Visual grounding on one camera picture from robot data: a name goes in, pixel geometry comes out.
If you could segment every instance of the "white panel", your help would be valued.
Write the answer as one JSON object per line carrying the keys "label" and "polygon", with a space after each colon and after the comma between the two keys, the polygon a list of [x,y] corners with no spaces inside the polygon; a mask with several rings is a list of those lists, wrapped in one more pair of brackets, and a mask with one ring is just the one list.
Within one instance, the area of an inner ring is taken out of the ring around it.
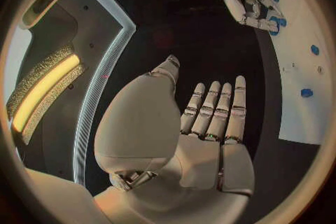
{"label": "white panel", "polygon": [[16,27],[7,54],[4,68],[4,102],[6,103],[15,89],[17,76],[31,41],[31,32]]}
{"label": "white panel", "polygon": [[[329,59],[319,25],[305,0],[279,0],[287,26],[271,36],[282,81],[280,139],[320,144],[332,106]],[[319,48],[319,55],[311,46]],[[301,90],[314,95],[303,98]]]}

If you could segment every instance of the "glowing light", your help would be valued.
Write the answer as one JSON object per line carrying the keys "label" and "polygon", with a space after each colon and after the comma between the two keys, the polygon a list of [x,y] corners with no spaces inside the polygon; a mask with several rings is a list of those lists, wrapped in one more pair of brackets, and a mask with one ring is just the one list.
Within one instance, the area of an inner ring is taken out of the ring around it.
{"label": "glowing light", "polygon": [[66,58],[47,73],[27,94],[14,116],[12,125],[22,132],[30,114],[41,101],[44,95],[68,72],[79,65],[78,56],[72,55]]}

